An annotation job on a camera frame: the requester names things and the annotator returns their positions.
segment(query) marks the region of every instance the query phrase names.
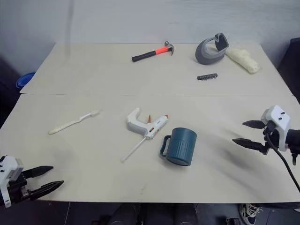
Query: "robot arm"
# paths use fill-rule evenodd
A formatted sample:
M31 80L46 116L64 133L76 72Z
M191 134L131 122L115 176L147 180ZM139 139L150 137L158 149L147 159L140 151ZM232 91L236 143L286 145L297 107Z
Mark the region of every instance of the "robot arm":
M36 200L56 190L64 182L50 182L39 189L30 190L26 188L26 179L40 176L53 169L53 166L44 165L22 172L23 168L21 160L12 156L3 156L0 159L0 206L5 205L8 208L12 203L26 199Z
M290 117L278 105L267 109L263 113L261 120L249 120L244 122L243 125L264 129L265 140L266 135L268 135L271 142L280 151L286 151L289 148L292 153L293 165L296 165L296 157L300 154L300 130L290 129ZM264 155L271 148L268 142L262 145L244 138L236 138L233 141L245 148L258 150Z

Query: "toothbrush handle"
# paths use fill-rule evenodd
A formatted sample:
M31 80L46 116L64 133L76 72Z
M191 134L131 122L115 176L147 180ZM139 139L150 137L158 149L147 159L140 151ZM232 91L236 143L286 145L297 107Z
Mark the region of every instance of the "toothbrush handle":
M48 134L49 135L53 135L53 134L55 134L55 133L57 133L57 132L65 129L65 128L67 128L67 127L69 127L69 126L71 126L71 125L73 125L75 123L79 123L80 121L81 121L80 119L76 119L76 120L73 120L73 121L71 121L69 123L65 123L63 125L60 125L59 127L56 127L56 128L54 128L52 130L49 130Z

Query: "mug handle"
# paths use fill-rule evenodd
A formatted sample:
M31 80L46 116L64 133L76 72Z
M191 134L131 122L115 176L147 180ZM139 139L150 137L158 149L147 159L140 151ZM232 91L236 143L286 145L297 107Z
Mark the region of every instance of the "mug handle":
M160 153L160 155L161 155L162 157L165 157L165 155L164 155L163 153L164 153L164 150L165 150L165 146L166 146L166 144L167 144L167 140L168 140L169 138L171 138L171 135L165 136L164 142L163 142L163 146L161 146L161 149L160 149L160 151L159 151L159 153Z

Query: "hammer head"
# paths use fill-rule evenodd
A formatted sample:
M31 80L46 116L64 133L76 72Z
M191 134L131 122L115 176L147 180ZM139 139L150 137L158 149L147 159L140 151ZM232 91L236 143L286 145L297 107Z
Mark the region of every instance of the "hammer head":
M172 49L171 55L173 55L173 53L174 53L174 46L173 46L172 44L170 44L168 41L165 41L165 46L166 46L168 49Z

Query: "blue bowl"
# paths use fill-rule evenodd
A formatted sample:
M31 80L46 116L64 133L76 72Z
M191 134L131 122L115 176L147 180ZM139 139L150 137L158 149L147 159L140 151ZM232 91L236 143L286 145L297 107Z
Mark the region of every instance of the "blue bowl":
M21 76L15 83L16 88L22 89L32 79L34 74L35 72Z

